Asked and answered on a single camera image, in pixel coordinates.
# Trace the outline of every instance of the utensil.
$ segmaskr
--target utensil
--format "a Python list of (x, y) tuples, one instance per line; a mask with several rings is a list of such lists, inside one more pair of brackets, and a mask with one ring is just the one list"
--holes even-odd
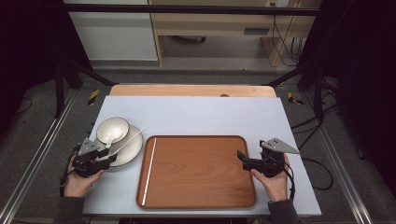
[(138, 134), (140, 134), (145, 128), (146, 128), (146, 127), (140, 129), (139, 132), (137, 132), (137, 133), (136, 133), (134, 136), (132, 136), (128, 141), (126, 141), (122, 146), (120, 146), (119, 149), (117, 149), (115, 152), (113, 152), (113, 153), (111, 154), (111, 156), (112, 156), (112, 155), (115, 155), (115, 154), (117, 154), (117, 153), (119, 153), (119, 151), (120, 151), (121, 149), (123, 149), (132, 139), (134, 139)]
[(109, 148), (111, 147), (111, 144), (113, 144), (114, 140), (116, 140), (117, 138), (121, 137), (122, 134), (123, 134), (123, 132), (118, 133), (117, 135), (113, 136), (113, 139), (110, 139), (110, 140), (107, 142), (105, 148), (109, 149)]

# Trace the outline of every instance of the human hand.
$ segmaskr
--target human hand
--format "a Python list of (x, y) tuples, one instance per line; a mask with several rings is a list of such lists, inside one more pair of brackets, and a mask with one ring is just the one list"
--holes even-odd
[[(76, 156), (72, 158), (69, 163), (69, 168), (71, 169), (73, 166), (73, 160)], [(104, 173), (104, 170), (99, 171), (95, 175), (84, 178), (76, 173), (72, 172), (67, 176), (67, 182), (64, 186), (64, 197), (77, 197), (83, 198), (87, 194), (88, 190), (91, 188), (94, 182), (96, 182)]]
[[(289, 159), (285, 156), (285, 169), (289, 170)], [(265, 187), (268, 197), (272, 202), (280, 202), (288, 199), (288, 175), (283, 171), (274, 177), (268, 178), (259, 171), (251, 169), (250, 172)]]

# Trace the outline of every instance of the table surface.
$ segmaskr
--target table surface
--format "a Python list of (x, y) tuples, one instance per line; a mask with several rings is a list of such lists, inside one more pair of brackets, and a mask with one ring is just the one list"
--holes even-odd
[[(154, 90), (154, 93), (148, 93), (150, 89)], [(159, 89), (163, 90), (166, 96), (155, 96), (160, 95)], [(221, 91), (213, 91), (212, 96), (209, 96), (207, 90), (210, 89), (211, 86), (207, 85), (115, 86), (102, 105), (90, 139), (94, 140), (99, 124), (105, 119), (122, 117), (140, 129), (145, 128), (142, 132), (144, 142), (152, 135), (239, 135), (246, 139), (251, 158), (260, 157), (260, 140), (277, 137), (292, 147), (297, 147), (283, 105), (280, 99), (276, 98), (274, 89), (260, 86), (213, 86), (212, 90)], [(257, 93), (261, 97), (219, 97), (222, 94), (238, 96), (242, 89), (249, 90), (252, 95)], [(131, 92), (137, 96), (128, 96)], [(253, 217), (269, 214), (269, 199), (263, 186), (256, 179), (254, 185), (257, 201), (249, 208), (140, 208), (135, 198), (143, 150), (127, 164), (111, 167), (105, 172), (101, 181), (95, 184), (87, 195), (85, 214), (111, 217)], [(294, 205), (297, 213), (302, 217), (321, 215), (300, 155), (288, 156), (295, 176)]]

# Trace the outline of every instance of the brown tray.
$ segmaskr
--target brown tray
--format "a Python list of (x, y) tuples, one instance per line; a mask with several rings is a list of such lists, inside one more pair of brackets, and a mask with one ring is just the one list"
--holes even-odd
[(237, 149), (248, 154), (241, 136), (151, 136), (146, 143), (136, 193), (138, 206), (208, 209), (254, 205), (253, 179), (250, 172), (242, 169)]

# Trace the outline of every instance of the white bowl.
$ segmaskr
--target white bowl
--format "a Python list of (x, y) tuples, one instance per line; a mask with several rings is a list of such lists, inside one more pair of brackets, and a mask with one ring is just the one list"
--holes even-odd
[(103, 121), (96, 131), (97, 139), (103, 144), (114, 144), (122, 140), (129, 132), (129, 123), (126, 119), (111, 118)]

